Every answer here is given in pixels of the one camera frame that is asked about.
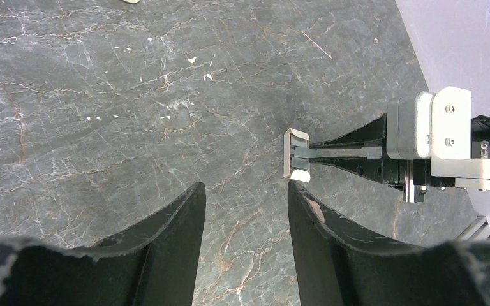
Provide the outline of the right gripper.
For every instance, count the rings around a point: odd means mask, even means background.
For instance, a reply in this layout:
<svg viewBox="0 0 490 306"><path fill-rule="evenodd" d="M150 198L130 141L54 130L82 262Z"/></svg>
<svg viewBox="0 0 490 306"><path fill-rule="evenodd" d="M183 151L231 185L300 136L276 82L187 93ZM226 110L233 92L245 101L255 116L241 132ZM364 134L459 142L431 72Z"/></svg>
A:
<svg viewBox="0 0 490 306"><path fill-rule="evenodd" d="M361 149L383 147L387 135L387 115L335 139L310 143L312 149ZM431 174L430 160L369 159L367 157L316 157L311 164L331 166L373 182L388 185L403 193L403 201L422 203L430 188L455 187L455 178Z"/></svg>

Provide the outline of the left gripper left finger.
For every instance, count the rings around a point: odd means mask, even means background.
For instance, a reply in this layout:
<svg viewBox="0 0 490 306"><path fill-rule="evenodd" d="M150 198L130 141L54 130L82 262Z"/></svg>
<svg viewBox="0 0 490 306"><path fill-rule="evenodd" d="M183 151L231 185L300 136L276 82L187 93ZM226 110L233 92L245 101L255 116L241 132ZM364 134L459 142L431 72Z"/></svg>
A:
<svg viewBox="0 0 490 306"><path fill-rule="evenodd" d="M0 305L191 305L205 208L197 182L90 247L0 237Z"/></svg>

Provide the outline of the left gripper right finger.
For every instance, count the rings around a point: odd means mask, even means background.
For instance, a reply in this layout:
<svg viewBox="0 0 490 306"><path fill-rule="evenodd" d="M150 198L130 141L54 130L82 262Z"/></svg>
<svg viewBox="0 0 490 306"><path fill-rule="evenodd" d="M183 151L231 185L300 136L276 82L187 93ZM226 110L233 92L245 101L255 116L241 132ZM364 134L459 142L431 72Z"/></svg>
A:
<svg viewBox="0 0 490 306"><path fill-rule="evenodd" d="M406 244L294 181L288 219L302 305L490 305L490 240Z"/></svg>

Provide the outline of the white staple box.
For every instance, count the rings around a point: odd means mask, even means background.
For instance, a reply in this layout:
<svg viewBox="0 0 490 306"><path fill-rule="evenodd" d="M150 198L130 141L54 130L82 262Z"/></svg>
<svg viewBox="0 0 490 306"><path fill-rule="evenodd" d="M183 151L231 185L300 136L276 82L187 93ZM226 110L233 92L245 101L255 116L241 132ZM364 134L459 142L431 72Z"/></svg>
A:
<svg viewBox="0 0 490 306"><path fill-rule="evenodd" d="M310 162L314 151L309 148L309 135L289 128L283 136L283 176L289 180L309 183Z"/></svg>

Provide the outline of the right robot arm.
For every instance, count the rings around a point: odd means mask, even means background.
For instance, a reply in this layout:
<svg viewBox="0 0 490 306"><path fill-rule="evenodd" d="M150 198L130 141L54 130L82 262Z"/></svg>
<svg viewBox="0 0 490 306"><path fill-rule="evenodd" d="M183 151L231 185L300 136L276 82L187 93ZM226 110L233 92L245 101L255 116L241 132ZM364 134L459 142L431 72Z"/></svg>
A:
<svg viewBox="0 0 490 306"><path fill-rule="evenodd" d="M312 150L379 147L379 158L309 157L399 189L409 203L422 202L428 187L490 191L490 117L471 115L471 92L445 87L388 104L386 114Z"/></svg>

